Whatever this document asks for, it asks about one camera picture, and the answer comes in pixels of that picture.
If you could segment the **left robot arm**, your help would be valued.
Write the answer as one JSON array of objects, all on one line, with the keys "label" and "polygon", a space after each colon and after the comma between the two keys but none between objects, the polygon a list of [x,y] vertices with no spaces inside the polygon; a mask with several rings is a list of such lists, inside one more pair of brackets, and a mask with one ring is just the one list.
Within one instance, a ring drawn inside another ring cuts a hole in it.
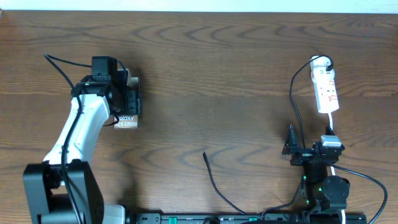
[{"label": "left robot arm", "polygon": [[123,205],[104,202],[91,170],[99,133],[110,116],[136,118],[139,79],[129,70],[98,72],[71,90],[71,111],[54,147],[28,164],[23,181],[32,223],[135,223]]}]

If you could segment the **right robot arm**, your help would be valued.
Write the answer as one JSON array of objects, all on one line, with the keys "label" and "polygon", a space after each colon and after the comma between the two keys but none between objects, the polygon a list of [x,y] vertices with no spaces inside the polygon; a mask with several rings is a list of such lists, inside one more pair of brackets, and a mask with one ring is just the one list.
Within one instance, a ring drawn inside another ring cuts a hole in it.
[{"label": "right robot arm", "polygon": [[300,147],[293,126],[289,126],[282,154],[291,157],[292,166],[303,167],[302,195],[308,210],[303,212],[307,223],[346,223],[350,182],[328,172],[345,147],[331,128],[311,148]]}]

